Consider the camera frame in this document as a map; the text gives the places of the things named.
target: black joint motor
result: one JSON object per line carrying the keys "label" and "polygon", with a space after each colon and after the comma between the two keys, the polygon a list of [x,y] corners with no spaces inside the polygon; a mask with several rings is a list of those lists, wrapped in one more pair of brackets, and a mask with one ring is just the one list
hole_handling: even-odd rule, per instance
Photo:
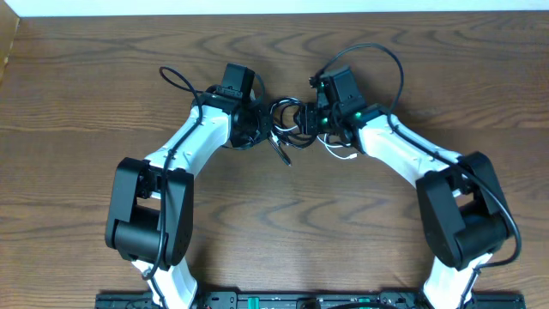
{"label": "black joint motor", "polygon": [[[485,155],[472,153],[460,158],[458,164],[482,179],[508,209],[496,173]],[[416,181],[416,188],[427,244],[448,267],[463,270],[475,258],[498,251],[513,235],[488,192],[463,178],[456,167],[428,172]],[[473,200],[459,207],[454,198],[456,191],[472,195]]]}
{"label": "black joint motor", "polygon": [[265,107],[251,95],[255,76],[253,70],[242,65],[228,64],[221,85],[213,94],[202,95],[204,105],[221,108],[232,116],[229,140],[234,148],[258,143],[267,138],[270,130]]}
{"label": "black joint motor", "polygon": [[368,105],[351,68],[347,65],[322,72],[311,77],[309,83],[317,90],[317,102],[302,106],[294,115],[301,132],[307,135],[329,133],[339,136],[345,143],[356,140],[352,117]]}
{"label": "black joint motor", "polygon": [[[143,207],[139,198],[160,193],[161,169],[148,161],[123,159],[112,188],[105,242],[128,261],[153,263],[160,240],[160,211]],[[162,270],[177,265],[189,247],[193,226],[194,176],[183,169],[168,172],[166,190],[166,251]]]}

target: black mounting rail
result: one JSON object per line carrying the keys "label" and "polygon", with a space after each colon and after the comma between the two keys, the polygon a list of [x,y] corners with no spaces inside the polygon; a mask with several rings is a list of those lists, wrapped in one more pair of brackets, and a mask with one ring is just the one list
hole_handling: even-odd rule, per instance
{"label": "black mounting rail", "polygon": [[[237,292],[203,292],[195,297],[192,309],[329,309],[349,303],[384,303],[396,308],[428,308],[424,296],[410,291],[382,291],[369,294],[269,294]],[[97,294],[95,309],[139,308],[160,309],[152,294]],[[474,294],[466,309],[526,309],[522,294]]]}

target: wood grain surface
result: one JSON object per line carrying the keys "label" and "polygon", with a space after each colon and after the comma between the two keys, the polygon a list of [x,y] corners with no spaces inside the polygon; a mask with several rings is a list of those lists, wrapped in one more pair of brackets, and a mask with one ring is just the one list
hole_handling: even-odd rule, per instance
{"label": "wood grain surface", "polygon": [[[160,65],[204,89],[227,62],[245,64],[271,98],[314,100],[309,76],[364,41],[401,58],[396,113],[408,127],[496,167],[524,247],[476,289],[548,307],[548,33],[549,13],[521,12],[25,19],[0,89],[0,307],[89,308],[96,293],[146,289],[104,231],[117,164],[155,151],[188,117],[190,94],[163,82]],[[357,51],[345,63],[369,101],[390,102],[390,58]],[[196,180],[193,275],[256,291],[420,287],[433,256],[412,186],[318,143],[287,151],[292,167],[266,142],[213,155]]]}

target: green connector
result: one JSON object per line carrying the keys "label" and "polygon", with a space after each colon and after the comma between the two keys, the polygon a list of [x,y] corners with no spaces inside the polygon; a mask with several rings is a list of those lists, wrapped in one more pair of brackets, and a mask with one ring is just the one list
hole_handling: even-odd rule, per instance
{"label": "green connector", "polygon": [[248,309],[259,309],[259,297],[248,298]]}
{"label": "green connector", "polygon": [[[359,302],[370,302],[370,299],[367,297],[359,299]],[[371,307],[360,307],[360,309],[371,309]]]}

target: black cable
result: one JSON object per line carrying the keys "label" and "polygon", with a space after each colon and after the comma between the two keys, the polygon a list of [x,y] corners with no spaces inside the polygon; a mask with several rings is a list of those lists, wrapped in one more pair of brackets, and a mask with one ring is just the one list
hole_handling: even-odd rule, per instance
{"label": "black cable", "polygon": [[276,153],[280,156],[282,161],[286,163],[287,166],[291,167],[292,161],[290,160],[290,157],[288,157],[288,155],[284,152],[284,150],[282,150],[280,146],[276,145],[276,143],[272,139],[268,138],[268,142],[271,144],[274,151],[276,151]]}
{"label": "black cable", "polygon": [[166,304],[166,297],[164,297],[163,293],[160,291],[158,283],[156,282],[156,280],[154,278],[151,279],[151,283],[153,284],[154,291],[157,293],[157,295],[160,299],[160,304],[162,304],[162,307],[164,307],[165,309],[168,309],[168,305]]}
{"label": "black cable", "polygon": [[515,260],[518,259],[519,255],[521,254],[521,249],[522,249],[522,238],[521,238],[520,232],[518,230],[518,226],[516,225],[515,221],[511,217],[509,211],[504,207],[504,204],[501,202],[500,197],[497,197],[494,194],[494,192],[492,191],[492,189],[490,189],[490,187],[482,179],[479,179],[478,177],[476,177],[475,175],[470,173],[467,169],[460,166],[459,164],[455,164],[454,162],[442,157],[438,152],[430,151],[428,148],[424,147],[423,145],[419,144],[418,142],[415,142],[412,138],[410,138],[406,134],[402,133],[398,129],[398,125],[393,124],[393,120],[392,120],[391,116],[392,116],[392,113],[395,110],[395,108],[398,104],[398,101],[401,97],[402,89],[404,88],[404,69],[402,68],[401,61],[398,59],[398,57],[392,51],[390,51],[387,47],[385,47],[383,45],[380,45],[380,44],[377,44],[377,43],[363,43],[363,44],[357,44],[357,45],[348,47],[347,49],[345,49],[343,51],[340,51],[337,55],[335,55],[335,57],[333,57],[330,61],[328,61],[328,63],[326,65],[324,65],[315,74],[315,78],[318,78],[331,64],[333,64],[339,57],[343,56],[347,52],[354,51],[354,50],[357,50],[359,48],[367,48],[367,47],[376,48],[380,51],[383,51],[383,52],[387,53],[389,56],[391,56],[395,60],[396,65],[398,65],[398,69],[400,71],[400,75],[401,75],[400,86],[398,87],[398,92],[396,94],[396,97],[393,100],[392,104],[390,105],[389,112],[387,114],[387,123],[389,124],[389,127],[391,128],[391,130],[394,133],[396,133],[398,136],[400,136],[402,139],[409,142],[410,144],[412,144],[414,147],[418,148],[419,150],[425,152],[426,154],[428,154],[429,156],[431,156],[435,160],[441,161],[442,163],[448,165],[449,167],[453,167],[453,168],[457,169],[463,176],[467,177],[475,185],[477,185],[482,191],[486,192],[490,196],[490,198],[494,202],[496,202],[496,204],[498,205],[499,210],[502,212],[505,221],[507,222],[508,226],[510,227],[511,231],[513,232],[513,234],[515,236],[516,246],[515,246],[515,250],[514,250],[513,254],[510,257],[508,257],[504,260],[501,260],[501,261],[497,261],[497,262],[491,262],[491,263],[477,265],[474,268],[473,274],[469,278],[469,282],[468,282],[468,284],[465,288],[465,291],[463,292],[463,295],[462,295],[462,300],[461,300],[461,303],[460,303],[460,306],[459,306],[460,309],[462,309],[463,305],[464,305],[464,302],[465,302],[465,298],[467,297],[467,294],[473,289],[474,281],[479,276],[481,269],[497,267],[497,266],[504,266],[504,265],[510,264],[510,263],[512,263],[512,262],[514,262]]}
{"label": "black cable", "polygon": [[[160,76],[162,76],[162,78],[166,81],[166,82],[169,82],[172,86],[176,87],[176,88],[179,88],[181,90],[184,90],[184,91],[187,91],[187,92],[192,92],[192,90],[190,88],[187,88],[185,86],[181,86],[179,85],[178,83],[172,81],[168,76],[166,76],[166,74],[164,74],[164,72],[160,72]],[[260,104],[265,96],[265,84],[263,83],[263,79],[261,78],[261,76],[257,73],[255,73],[255,77],[257,79],[257,81],[259,82],[259,86],[261,87],[261,95],[256,98],[254,101],[253,101],[253,104]],[[217,87],[219,87],[220,85],[212,85],[210,87],[208,87],[206,90],[202,91],[202,90],[195,90],[197,94],[202,94],[204,92],[209,92],[209,93],[213,93],[215,91],[215,89],[217,89]]]}
{"label": "black cable", "polygon": [[[182,86],[179,86],[175,82],[172,82],[169,78],[166,77],[164,74],[164,70],[168,70],[172,72],[175,76],[179,77],[186,85],[189,87],[188,90],[183,89]],[[189,81],[181,75],[181,73],[177,72],[175,69],[172,69],[170,67],[162,66],[159,68],[160,75],[162,78],[164,78],[166,81],[168,81],[170,84],[174,85],[177,88],[183,89],[185,91],[190,91],[195,96],[196,106],[198,107],[198,118],[196,119],[196,122],[187,130],[181,138],[173,145],[172,148],[168,150],[168,154],[166,157],[166,160],[164,161],[164,167],[162,168],[162,185],[160,187],[160,237],[159,237],[159,244],[158,244],[158,252],[156,255],[156,259],[154,260],[153,267],[150,270],[146,270],[142,274],[142,279],[145,281],[152,280],[153,286],[156,283],[154,280],[154,274],[156,273],[156,270],[159,268],[161,261],[164,259],[164,250],[166,249],[166,187],[167,187],[167,171],[170,166],[170,161],[173,158],[174,155],[174,149],[177,149],[184,141],[189,137],[189,135],[200,125],[202,122],[202,102],[198,98],[198,92],[192,87]]]}
{"label": "black cable", "polygon": [[[284,124],[284,111],[292,106],[297,106],[299,108],[305,106],[301,100],[292,97],[283,97],[278,100],[273,101],[268,109],[270,117],[272,119],[273,126],[271,132],[275,135],[281,142],[285,143],[287,146],[292,146],[297,149],[303,149],[311,146],[317,136],[307,136],[301,133],[294,133],[291,129],[292,127],[286,126]],[[279,118],[275,116],[276,110],[281,109],[281,115]]]}
{"label": "black cable", "polygon": [[342,146],[343,148],[352,148],[353,146],[351,144],[345,144],[344,142],[342,141],[338,141],[338,142],[331,142],[329,140],[329,138],[331,137],[332,135],[331,134],[328,134],[326,136],[326,143],[329,145],[329,146]]}

